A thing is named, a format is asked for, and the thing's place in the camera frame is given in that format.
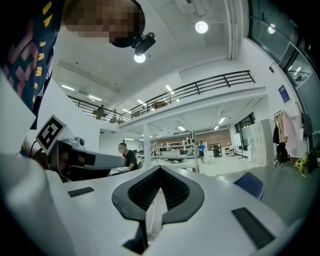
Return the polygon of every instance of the balcony railing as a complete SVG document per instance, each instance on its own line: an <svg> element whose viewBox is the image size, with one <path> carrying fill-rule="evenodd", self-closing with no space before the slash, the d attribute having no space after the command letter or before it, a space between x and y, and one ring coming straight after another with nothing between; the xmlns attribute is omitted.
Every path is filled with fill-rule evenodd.
<svg viewBox="0 0 320 256"><path fill-rule="evenodd" d="M113 124L120 124L122 115L114 112L112 110L101 108L97 105L92 103L83 101L81 99L77 99L71 96L68 96L78 108L80 108L83 112L86 113L88 117L93 119L98 119L101 121L106 121Z"/></svg>
<svg viewBox="0 0 320 256"><path fill-rule="evenodd" d="M220 74L208 77L199 81L195 81L181 87L175 88L172 91L158 95L143 104L130 109L127 113L122 114L122 122L129 121L135 117L139 117L145 113L152 112L156 109L165 107L170 104L178 104L182 99L191 96L201 95L205 92L231 87L243 83L255 83L255 80L250 74L250 70Z"/></svg>

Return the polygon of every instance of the person in blue shirt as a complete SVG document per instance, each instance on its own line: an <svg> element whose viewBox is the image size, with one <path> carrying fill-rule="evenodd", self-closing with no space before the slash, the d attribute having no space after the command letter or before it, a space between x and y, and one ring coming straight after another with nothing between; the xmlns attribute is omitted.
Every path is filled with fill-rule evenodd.
<svg viewBox="0 0 320 256"><path fill-rule="evenodd" d="M144 13L135 0L9 1L5 8L0 16L0 68L36 118L52 75L61 27L78 37L104 39L121 48L130 46L145 27ZM31 129L37 129L37 119ZM36 152L31 148L25 140L20 153L32 157Z"/></svg>
<svg viewBox="0 0 320 256"><path fill-rule="evenodd" d="M204 142L201 140L200 144L198 145L198 151L199 151L199 157L202 163L205 163L204 162L205 148L206 146L204 145Z"/></svg>

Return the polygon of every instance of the brick wall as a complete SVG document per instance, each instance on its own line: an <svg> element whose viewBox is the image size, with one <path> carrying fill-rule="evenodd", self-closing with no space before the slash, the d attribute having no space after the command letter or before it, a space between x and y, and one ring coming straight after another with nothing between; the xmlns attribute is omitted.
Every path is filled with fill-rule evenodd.
<svg viewBox="0 0 320 256"><path fill-rule="evenodd" d="M228 147L232 144L228 129L198 134L195 136L195 140L198 143L200 141L206 142L209 149L210 143L219 143L221 147Z"/></svg>

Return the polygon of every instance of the blue chair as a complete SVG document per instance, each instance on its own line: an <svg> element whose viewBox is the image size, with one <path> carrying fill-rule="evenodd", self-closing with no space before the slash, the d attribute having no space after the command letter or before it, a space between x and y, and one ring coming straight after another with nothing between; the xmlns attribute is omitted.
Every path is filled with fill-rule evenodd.
<svg viewBox="0 0 320 256"><path fill-rule="evenodd" d="M237 179L233 184L236 184L256 199L261 200L264 195L264 182L251 172L247 172L241 178Z"/></svg>

